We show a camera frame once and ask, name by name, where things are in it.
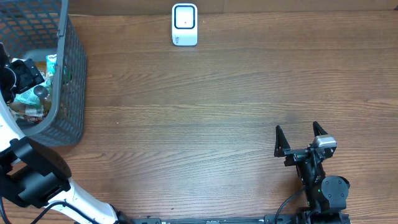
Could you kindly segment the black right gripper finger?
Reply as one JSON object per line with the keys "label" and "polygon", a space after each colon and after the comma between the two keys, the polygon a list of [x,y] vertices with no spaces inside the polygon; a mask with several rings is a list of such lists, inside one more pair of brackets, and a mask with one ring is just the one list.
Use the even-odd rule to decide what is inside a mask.
{"label": "black right gripper finger", "polygon": [[290,150],[290,145],[287,139],[285,138],[282,128],[279,125],[275,127],[275,133],[276,133],[275,150],[276,151]]}
{"label": "black right gripper finger", "polygon": [[313,132],[315,137],[328,134],[317,121],[313,122]]}

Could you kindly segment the white barcode scanner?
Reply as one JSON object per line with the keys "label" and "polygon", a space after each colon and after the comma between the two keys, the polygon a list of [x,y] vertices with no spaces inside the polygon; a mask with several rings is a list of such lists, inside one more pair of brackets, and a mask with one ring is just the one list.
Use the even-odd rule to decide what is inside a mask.
{"label": "white barcode scanner", "polygon": [[193,47],[198,43],[198,9],[192,3],[176,3],[172,7],[172,42],[176,46]]}

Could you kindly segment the teal snack bar wrapper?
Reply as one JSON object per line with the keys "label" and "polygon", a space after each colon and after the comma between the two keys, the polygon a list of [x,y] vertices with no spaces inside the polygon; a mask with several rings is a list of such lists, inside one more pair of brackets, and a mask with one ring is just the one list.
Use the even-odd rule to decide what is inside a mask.
{"label": "teal snack bar wrapper", "polygon": [[[44,61],[34,62],[35,66],[38,68],[44,82],[40,86],[46,87],[49,93],[52,93],[52,81],[55,75],[55,64],[57,62],[57,55],[47,55]],[[39,105],[39,97],[34,94],[34,88],[31,88],[22,94],[17,94],[14,100],[15,102],[25,103],[27,105]]]}

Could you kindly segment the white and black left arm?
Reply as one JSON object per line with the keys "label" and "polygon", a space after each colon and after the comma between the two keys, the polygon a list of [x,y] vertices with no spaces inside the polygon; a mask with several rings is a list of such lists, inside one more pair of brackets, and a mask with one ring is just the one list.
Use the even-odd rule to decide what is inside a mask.
{"label": "white and black left arm", "polygon": [[1,49],[1,199],[23,208],[41,208],[34,223],[49,210],[76,223],[130,223],[122,211],[82,189],[57,152],[27,137],[16,124],[7,105],[23,91],[21,78],[41,76],[34,63],[25,60],[21,65],[12,67]]}

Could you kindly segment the brown snack pouch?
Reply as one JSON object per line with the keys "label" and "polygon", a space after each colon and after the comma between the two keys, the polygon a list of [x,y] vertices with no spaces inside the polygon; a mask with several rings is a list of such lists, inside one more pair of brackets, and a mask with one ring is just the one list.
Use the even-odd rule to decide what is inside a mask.
{"label": "brown snack pouch", "polygon": [[29,123],[37,124],[44,120],[48,115],[52,105],[52,94],[44,86],[36,85],[34,88],[34,94],[39,97],[39,105],[27,105],[21,102],[15,102],[8,104],[9,110],[17,121],[23,119]]}

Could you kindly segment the grey plastic mesh basket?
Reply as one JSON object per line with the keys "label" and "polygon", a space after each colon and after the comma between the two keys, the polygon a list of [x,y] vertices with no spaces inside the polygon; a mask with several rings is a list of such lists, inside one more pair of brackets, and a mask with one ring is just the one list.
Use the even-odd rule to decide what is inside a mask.
{"label": "grey plastic mesh basket", "polygon": [[68,1],[1,1],[1,42],[12,58],[45,61],[56,55],[52,107],[38,124],[19,120],[33,140],[59,147],[83,136],[86,53],[68,16]]}

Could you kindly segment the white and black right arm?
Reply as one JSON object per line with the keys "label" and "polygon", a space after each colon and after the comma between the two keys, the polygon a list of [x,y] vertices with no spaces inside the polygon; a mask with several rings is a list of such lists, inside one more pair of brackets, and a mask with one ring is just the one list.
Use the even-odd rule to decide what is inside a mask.
{"label": "white and black right arm", "polygon": [[[292,149],[280,126],[275,127],[276,157],[285,159],[284,165],[294,166],[302,182],[302,189],[291,195],[278,208],[272,218],[274,223],[350,223],[346,209],[350,182],[338,175],[327,176],[322,162],[333,156],[336,139],[328,134],[318,122],[313,122],[314,140],[306,148]],[[282,209],[295,197],[304,193],[307,206],[298,208],[296,214],[281,217]]]}

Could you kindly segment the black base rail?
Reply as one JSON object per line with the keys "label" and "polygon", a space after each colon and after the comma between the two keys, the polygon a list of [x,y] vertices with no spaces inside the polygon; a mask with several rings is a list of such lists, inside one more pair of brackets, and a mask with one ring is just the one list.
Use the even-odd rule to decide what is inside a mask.
{"label": "black base rail", "polygon": [[[309,223],[342,223],[351,224],[348,215],[339,215],[333,217],[328,215],[313,215],[313,221]],[[131,222],[135,224],[296,224],[305,223],[304,219],[297,218],[297,215],[282,214],[275,219],[275,215],[265,215],[263,217],[243,217],[243,218],[184,218],[161,220],[160,218],[132,218]]]}

